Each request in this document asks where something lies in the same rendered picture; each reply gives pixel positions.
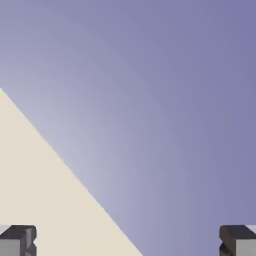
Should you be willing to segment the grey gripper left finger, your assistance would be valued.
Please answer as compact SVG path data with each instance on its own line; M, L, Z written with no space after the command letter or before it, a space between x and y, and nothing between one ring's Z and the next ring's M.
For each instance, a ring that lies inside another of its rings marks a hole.
M37 256L34 225L0 225L0 256Z

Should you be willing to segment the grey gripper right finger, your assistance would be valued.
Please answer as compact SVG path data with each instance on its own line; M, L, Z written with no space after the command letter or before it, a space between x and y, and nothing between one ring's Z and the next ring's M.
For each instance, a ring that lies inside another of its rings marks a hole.
M256 256L256 225L221 225L219 256Z

